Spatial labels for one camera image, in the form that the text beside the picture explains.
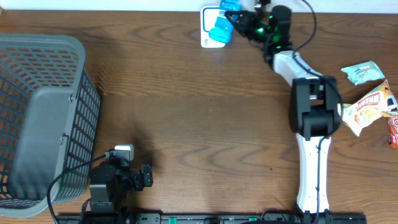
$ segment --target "plastic basket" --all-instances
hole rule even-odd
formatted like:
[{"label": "plastic basket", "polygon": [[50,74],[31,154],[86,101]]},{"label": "plastic basket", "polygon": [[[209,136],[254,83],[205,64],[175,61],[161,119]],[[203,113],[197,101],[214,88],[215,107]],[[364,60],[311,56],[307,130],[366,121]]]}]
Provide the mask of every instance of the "plastic basket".
[{"label": "plastic basket", "polygon": [[[0,34],[0,216],[42,212],[51,181],[91,160],[100,96],[85,60],[73,37]],[[58,181],[52,202],[81,195],[88,169]]]}]

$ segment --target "snack bag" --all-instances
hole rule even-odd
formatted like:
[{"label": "snack bag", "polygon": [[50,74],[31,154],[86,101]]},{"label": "snack bag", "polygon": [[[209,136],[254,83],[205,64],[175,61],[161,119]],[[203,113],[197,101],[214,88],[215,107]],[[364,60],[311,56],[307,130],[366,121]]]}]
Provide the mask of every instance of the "snack bag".
[{"label": "snack bag", "polygon": [[386,80],[358,102],[352,105],[344,104],[343,122],[359,136],[363,128],[381,116],[398,117],[397,105]]},{"label": "snack bag", "polygon": [[345,67],[341,71],[345,72],[347,78],[355,85],[384,78],[378,65],[372,61]]},{"label": "snack bag", "polygon": [[388,118],[390,146],[398,149],[398,118]]}]

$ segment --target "wood grain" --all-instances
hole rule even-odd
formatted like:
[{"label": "wood grain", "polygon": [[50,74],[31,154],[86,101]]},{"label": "wood grain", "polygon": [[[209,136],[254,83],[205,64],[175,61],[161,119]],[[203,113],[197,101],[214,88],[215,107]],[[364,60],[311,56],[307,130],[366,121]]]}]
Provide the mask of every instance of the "wood grain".
[{"label": "wood grain", "polygon": [[[304,42],[310,14],[294,14],[291,38]],[[290,88],[258,49],[234,35],[223,49],[200,47],[196,12],[6,11],[0,32],[66,34],[86,48],[86,67],[103,92],[95,156],[134,143],[136,166],[154,162],[154,185],[128,198],[165,213],[260,213],[291,209],[299,151],[287,121]],[[319,14],[318,33],[301,50],[316,70],[338,79],[347,103],[381,81],[354,86],[341,67],[373,60],[398,94],[398,16]],[[334,212],[363,212],[368,223],[396,223],[398,151],[381,118],[357,138],[342,126],[328,160]],[[56,205],[79,213],[89,197]],[[1,223],[27,220],[0,218]],[[48,211],[29,220],[51,223]]]}]

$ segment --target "teal wrapper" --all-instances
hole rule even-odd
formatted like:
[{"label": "teal wrapper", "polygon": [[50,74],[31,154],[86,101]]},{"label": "teal wrapper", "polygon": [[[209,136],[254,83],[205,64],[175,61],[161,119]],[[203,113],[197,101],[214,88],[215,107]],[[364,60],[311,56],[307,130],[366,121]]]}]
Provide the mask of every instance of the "teal wrapper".
[{"label": "teal wrapper", "polygon": [[345,67],[341,71],[347,73],[347,78],[355,85],[384,78],[378,65],[372,61]]}]

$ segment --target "white backdrop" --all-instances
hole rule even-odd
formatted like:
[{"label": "white backdrop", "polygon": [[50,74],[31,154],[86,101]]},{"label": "white backdrop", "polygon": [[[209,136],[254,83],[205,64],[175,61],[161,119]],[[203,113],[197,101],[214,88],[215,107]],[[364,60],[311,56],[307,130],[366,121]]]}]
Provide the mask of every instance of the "white backdrop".
[{"label": "white backdrop", "polygon": [[[252,9],[254,0],[241,0]],[[398,13],[398,0],[308,0],[315,12]],[[220,0],[0,0],[4,9],[48,10],[125,10],[125,11],[199,11]],[[272,0],[294,12],[308,12],[301,0]]]}]

